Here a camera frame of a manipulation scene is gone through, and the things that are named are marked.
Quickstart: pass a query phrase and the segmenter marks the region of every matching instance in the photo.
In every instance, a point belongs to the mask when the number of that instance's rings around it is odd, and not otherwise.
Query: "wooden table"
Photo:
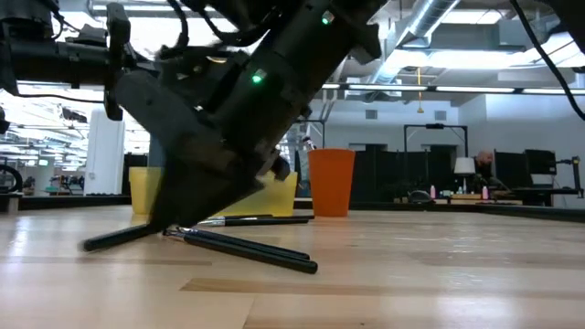
[[[585,327],[581,224],[351,212],[217,229],[309,252],[316,275],[159,237],[77,251],[82,239],[128,227],[131,211],[0,218],[0,328]]]

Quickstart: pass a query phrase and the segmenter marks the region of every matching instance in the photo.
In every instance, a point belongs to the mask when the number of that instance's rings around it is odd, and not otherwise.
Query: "ceiling duct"
[[[389,84],[392,82],[402,69],[392,67],[394,49],[407,43],[414,47],[419,42],[421,48],[427,47],[431,40],[431,34],[460,1],[417,0],[412,8],[412,15],[390,29],[386,45],[388,57],[372,76],[370,83]]]

